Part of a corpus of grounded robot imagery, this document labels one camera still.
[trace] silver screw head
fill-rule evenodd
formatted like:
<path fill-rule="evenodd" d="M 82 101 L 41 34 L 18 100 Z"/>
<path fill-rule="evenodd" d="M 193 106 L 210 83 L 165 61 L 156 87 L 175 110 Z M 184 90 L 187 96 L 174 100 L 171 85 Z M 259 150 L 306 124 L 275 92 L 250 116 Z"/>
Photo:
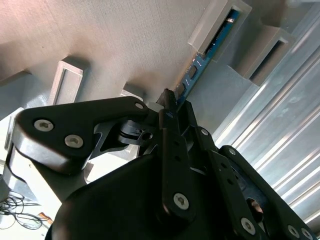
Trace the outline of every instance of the silver screw head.
<path fill-rule="evenodd" d="M 255 226 L 252 224 L 252 222 L 249 219 L 245 217 L 241 218 L 241 225 L 243 229 L 246 230 L 249 234 L 251 235 L 256 234 Z"/>
<path fill-rule="evenodd" d="M 301 232 L 303 233 L 303 235 L 305 235 L 308 239 L 313 240 L 314 238 L 312 237 L 312 235 L 310 234 L 310 232 L 308 232 L 305 228 L 301 228 Z"/>
<path fill-rule="evenodd" d="M 297 239 L 300 238 L 300 235 L 299 235 L 298 231 L 297 231 L 293 226 L 288 225 L 288 230 L 289 230 L 289 232 L 290 232 L 293 236 L 295 236 Z"/>
<path fill-rule="evenodd" d="M 208 131 L 207 131 L 207 130 L 205 130 L 204 128 L 202 128 L 202 129 L 201 129 L 201 132 L 202 132 L 202 134 L 204 134 L 204 135 L 206 135 L 206 136 L 208 136 L 208 135 L 209 135 Z"/>
<path fill-rule="evenodd" d="M 236 155 L 236 151 L 233 150 L 232 148 L 229 148 L 229 153 L 231 153 L 232 155 Z"/>
<path fill-rule="evenodd" d="M 135 103 L 135 106 L 138 108 L 138 109 L 143 109 L 144 106 L 142 106 L 140 103 L 136 102 Z"/>
<path fill-rule="evenodd" d="M 73 149 L 79 149 L 84 145 L 83 139 L 80 136 L 74 134 L 66 136 L 64 139 L 64 143 L 65 145 Z"/>
<path fill-rule="evenodd" d="M 35 129 L 37 129 L 41 132 L 49 132 L 52 129 L 54 129 L 53 123 L 50 122 L 49 120 L 45 120 L 45 119 L 39 119 L 39 120 L 35 121 L 33 126 L 35 127 Z"/>
<path fill-rule="evenodd" d="M 187 210 L 189 208 L 188 198 L 182 193 L 176 193 L 173 196 L 173 201 L 182 210 Z"/>

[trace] corrugated metal sheet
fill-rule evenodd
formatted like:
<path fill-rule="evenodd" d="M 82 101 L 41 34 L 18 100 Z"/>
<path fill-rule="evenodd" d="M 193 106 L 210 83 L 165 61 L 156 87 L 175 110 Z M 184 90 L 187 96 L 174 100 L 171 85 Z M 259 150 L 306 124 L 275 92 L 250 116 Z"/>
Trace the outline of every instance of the corrugated metal sheet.
<path fill-rule="evenodd" d="M 313 6 L 292 34 L 297 41 L 286 58 L 260 88 L 248 88 L 213 138 L 218 147 L 238 149 L 318 233 L 320 5 Z"/>

